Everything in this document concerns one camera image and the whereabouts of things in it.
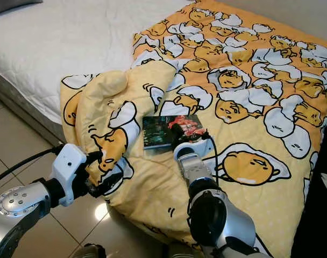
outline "comforter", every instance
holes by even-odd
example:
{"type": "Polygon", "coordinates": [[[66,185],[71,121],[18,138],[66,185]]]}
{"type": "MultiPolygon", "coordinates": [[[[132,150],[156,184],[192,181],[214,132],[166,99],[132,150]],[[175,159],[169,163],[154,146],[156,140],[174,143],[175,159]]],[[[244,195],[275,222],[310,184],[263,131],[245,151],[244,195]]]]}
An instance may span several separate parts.
{"type": "Polygon", "coordinates": [[[327,125],[327,42],[213,0],[133,38],[128,71],[67,76],[68,142],[103,156],[88,168],[105,199],[162,241],[198,244],[172,152],[143,149],[143,116],[198,115],[214,137],[203,161],[248,213],[256,246],[288,257],[327,125]]]}

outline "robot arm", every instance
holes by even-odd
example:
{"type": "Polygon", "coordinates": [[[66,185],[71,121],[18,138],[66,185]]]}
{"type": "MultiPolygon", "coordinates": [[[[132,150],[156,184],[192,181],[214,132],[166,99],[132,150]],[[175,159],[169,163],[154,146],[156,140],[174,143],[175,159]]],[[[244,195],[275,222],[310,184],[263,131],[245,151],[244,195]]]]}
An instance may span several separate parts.
{"type": "Polygon", "coordinates": [[[68,206],[87,192],[99,191],[87,180],[85,168],[99,157],[86,156],[78,147],[66,144],[53,163],[49,180],[12,188],[0,195],[0,257],[11,257],[20,238],[37,221],[59,204],[68,206]]]}
{"type": "Polygon", "coordinates": [[[251,217],[229,201],[201,160],[211,149],[210,138],[184,142],[174,149],[189,189],[192,237],[202,246],[205,257],[268,257],[253,249],[255,227],[251,217]]]}

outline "gray pillow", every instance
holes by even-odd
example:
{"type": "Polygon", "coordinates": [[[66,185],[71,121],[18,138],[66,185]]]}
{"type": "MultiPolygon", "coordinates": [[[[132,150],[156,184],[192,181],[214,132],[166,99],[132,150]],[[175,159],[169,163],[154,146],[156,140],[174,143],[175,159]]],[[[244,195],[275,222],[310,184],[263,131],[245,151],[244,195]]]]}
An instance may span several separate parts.
{"type": "Polygon", "coordinates": [[[0,12],[18,7],[24,4],[42,3],[42,0],[0,0],[0,12]]]}

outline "book cover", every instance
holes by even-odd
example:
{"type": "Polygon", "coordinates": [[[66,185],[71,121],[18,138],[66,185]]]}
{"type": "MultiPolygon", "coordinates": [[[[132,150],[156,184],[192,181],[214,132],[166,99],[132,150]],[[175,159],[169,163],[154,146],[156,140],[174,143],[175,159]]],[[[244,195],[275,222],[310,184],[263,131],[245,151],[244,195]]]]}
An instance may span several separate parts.
{"type": "Polygon", "coordinates": [[[172,127],[179,125],[183,131],[183,136],[189,141],[198,139],[204,132],[198,116],[161,116],[144,117],[144,149],[170,146],[177,137],[172,131],[172,127]]]}

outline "quilted mattress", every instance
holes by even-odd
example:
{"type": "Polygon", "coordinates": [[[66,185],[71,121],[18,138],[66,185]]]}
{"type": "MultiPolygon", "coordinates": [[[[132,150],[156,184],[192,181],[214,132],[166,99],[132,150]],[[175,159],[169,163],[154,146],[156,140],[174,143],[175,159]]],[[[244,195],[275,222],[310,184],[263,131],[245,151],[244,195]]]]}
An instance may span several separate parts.
{"type": "Polygon", "coordinates": [[[60,118],[67,74],[130,68],[132,36],[186,0],[50,0],[0,14],[0,75],[43,115],[60,118]]]}

